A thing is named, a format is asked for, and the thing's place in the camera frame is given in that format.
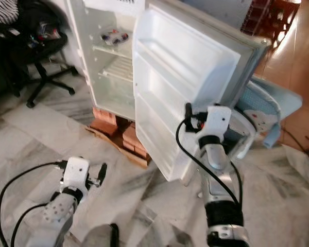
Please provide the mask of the grey robot left leg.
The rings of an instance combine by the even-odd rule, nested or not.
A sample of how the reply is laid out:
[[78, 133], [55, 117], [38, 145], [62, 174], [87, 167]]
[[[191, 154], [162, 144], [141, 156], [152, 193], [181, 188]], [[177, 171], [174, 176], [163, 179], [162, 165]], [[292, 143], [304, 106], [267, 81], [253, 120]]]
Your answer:
[[119, 247], [117, 224], [101, 224], [92, 228], [86, 234], [81, 247]]

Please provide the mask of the pale blue baby seat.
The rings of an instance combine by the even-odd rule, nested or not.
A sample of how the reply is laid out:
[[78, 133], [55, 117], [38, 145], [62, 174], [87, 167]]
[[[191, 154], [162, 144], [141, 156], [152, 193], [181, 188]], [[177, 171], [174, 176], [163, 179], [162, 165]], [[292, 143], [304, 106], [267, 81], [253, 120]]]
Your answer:
[[280, 85], [253, 76], [236, 104], [255, 128], [255, 134], [264, 134], [265, 148], [272, 148], [282, 134], [282, 120], [302, 106], [301, 96]]

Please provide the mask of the white fridge cabinet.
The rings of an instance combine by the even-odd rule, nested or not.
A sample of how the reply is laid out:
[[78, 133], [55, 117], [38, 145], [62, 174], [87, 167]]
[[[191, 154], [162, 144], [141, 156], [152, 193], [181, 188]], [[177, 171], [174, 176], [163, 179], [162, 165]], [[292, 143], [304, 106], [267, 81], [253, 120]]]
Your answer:
[[133, 82], [103, 76], [100, 71], [112, 56], [132, 59], [131, 40], [109, 46], [100, 37], [102, 33], [118, 30], [132, 34], [135, 17], [87, 7], [84, 0], [67, 0], [69, 25], [75, 36], [82, 61], [82, 72], [90, 88], [96, 108], [135, 120]]

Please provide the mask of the small multicoloured packet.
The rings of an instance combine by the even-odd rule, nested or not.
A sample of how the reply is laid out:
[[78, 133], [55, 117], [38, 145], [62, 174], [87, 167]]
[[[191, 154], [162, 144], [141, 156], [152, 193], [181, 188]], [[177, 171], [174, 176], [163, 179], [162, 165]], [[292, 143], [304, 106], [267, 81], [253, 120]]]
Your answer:
[[129, 40], [130, 35], [126, 32], [111, 30], [102, 33], [100, 37], [102, 38], [103, 42], [105, 42], [106, 45], [117, 46]]

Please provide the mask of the red brick fridge base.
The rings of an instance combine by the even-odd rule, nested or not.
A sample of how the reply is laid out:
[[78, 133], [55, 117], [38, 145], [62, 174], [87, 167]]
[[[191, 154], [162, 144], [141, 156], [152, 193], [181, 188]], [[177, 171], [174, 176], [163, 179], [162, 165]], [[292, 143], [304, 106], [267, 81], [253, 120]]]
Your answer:
[[86, 129], [116, 148], [132, 163], [146, 169], [151, 158], [136, 136], [136, 125], [114, 113], [93, 108], [95, 119]]

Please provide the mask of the white fridge door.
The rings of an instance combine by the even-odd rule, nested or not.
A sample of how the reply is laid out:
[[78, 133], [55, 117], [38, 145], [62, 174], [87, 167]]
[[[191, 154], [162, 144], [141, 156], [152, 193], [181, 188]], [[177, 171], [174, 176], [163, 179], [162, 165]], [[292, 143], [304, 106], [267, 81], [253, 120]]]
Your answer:
[[175, 141], [185, 104], [234, 108], [270, 46], [179, 0], [150, 0], [132, 36], [136, 136], [167, 181], [197, 167]]

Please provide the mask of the black white striped cloth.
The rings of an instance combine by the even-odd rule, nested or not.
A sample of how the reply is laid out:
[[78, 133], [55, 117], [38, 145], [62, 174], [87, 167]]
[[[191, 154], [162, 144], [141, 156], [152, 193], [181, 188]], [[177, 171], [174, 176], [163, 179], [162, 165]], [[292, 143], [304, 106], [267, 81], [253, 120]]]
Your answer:
[[15, 23], [19, 16], [18, 0], [0, 0], [0, 24]]

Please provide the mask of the red-brown lattice crate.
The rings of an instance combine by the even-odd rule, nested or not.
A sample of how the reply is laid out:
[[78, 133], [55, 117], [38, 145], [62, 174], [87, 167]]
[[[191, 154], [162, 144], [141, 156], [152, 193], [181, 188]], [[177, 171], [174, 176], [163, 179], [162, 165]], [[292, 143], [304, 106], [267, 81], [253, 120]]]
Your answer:
[[252, 0], [240, 30], [252, 36], [287, 33], [300, 7], [301, 0]]

